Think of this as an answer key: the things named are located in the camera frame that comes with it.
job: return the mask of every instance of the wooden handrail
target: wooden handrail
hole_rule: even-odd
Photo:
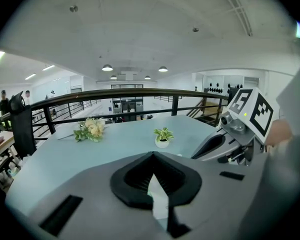
[[[192,90],[160,89],[160,88],[125,88],[125,89],[103,89],[70,93],[44,99],[31,105],[32,110],[52,107],[56,105],[82,102],[89,100],[125,98],[125,97],[153,97],[153,96],[181,96],[181,97],[202,97],[227,100],[227,96],[211,94]]]

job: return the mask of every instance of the potted plant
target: potted plant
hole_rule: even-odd
[[[174,139],[172,131],[169,131],[167,127],[164,127],[162,130],[154,129],[154,134],[157,135],[154,142],[158,148],[166,148],[170,143],[170,139]]]

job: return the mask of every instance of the black vent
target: black vent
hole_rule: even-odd
[[[111,176],[111,190],[129,207],[152,210],[148,187],[153,174],[169,198],[169,207],[190,203],[202,184],[195,170],[159,152],[149,152],[117,170]]]
[[[71,215],[75,212],[81,201],[82,197],[69,195],[41,224],[40,227],[54,235],[59,234],[61,229],[70,219]]]

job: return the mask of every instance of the table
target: table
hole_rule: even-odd
[[[14,157],[14,161],[19,163],[19,159],[16,157],[16,153],[12,150],[11,146],[15,143],[14,134],[12,131],[2,131],[0,132],[0,137],[3,136],[4,140],[0,143],[0,155],[6,150],[9,149],[11,155]]]
[[[167,127],[174,139],[167,148],[155,144],[154,129]],[[182,154],[190,158],[199,144],[215,131],[186,115],[108,124],[103,140],[76,142],[69,135],[78,124],[60,127],[28,159],[13,181],[5,203],[28,216],[37,202],[77,173],[105,163],[149,151]]]

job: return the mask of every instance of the man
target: man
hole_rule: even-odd
[[[1,112],[1,116],[3,116],[4,114],[8,113],[8,102],[9,99],[6,98],[6,91],[2,90],[1,91],[1,101],[0,101],[0,112]]]
[[[24,104],[30,105],[30,91],[29,90],[25,91]]]
[[[52,90],[47,96],[48,96],[48,99],[53,98],[55,96],[55,91]]]

